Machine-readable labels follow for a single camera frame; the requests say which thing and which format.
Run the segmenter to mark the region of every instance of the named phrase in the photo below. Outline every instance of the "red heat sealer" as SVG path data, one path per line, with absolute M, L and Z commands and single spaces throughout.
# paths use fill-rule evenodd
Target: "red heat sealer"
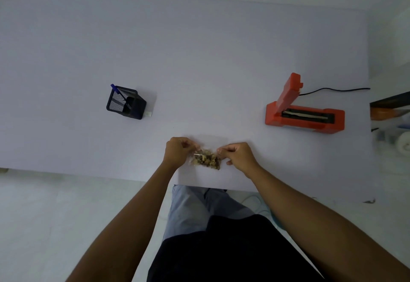
M 307 128 L 314 132 L 334 134 L 344 130 L 344 111 L 292 106 L 303 87 L 300 75 L 292 73 L 278 101 L 266 106 L 265 124 Z

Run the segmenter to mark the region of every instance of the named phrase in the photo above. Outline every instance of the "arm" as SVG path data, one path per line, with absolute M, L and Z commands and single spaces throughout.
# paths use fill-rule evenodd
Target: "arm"
M 67 282 L 132 280 L 151 240 L 168 183 L 188 154 L 198 147 L 184 137 L 173 137 L 167 142 L 161 165 L 99 234 Z
M 336 281 L 408 281 L 410 270 L 341 215 L 264 170 L 247 143 L 218 149 L 253 181 L 289 235 Z

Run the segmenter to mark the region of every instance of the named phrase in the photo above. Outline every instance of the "nuts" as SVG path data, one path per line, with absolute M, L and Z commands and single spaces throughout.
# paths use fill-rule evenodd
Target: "nuts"
M 221 168 L 221 160 L 217 155 L 213 154 L 210 150 L 200 149 L 193 153 L 191 160 L 193 165 L 204 165 L 213 169 L 219 170 Z

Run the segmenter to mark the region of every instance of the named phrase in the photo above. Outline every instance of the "forearm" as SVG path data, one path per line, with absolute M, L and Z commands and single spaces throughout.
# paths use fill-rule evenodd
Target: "forearm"
M 351 222 L 261 167 L 246 175 L 295 242 L 337 280 L 407 279 L 409 270 Z
M 71 281 L 131 281 L 151 239 L 168 183 L 176 171 L 162 163 L 88 248 Z

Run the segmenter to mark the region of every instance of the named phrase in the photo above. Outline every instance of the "blue pen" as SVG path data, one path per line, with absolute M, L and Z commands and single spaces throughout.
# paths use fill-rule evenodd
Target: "blue pen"
M 126 97 L 120 92 L 120 90 L 114 84 L 111 84 L 111 87 L 114 90 L 114 92 L 116 92 L 118 95 L 121 95 L 124 98 L 127 107 L 130 108 L 130 110 L 131 110 L 131 106 L 127 103 Z

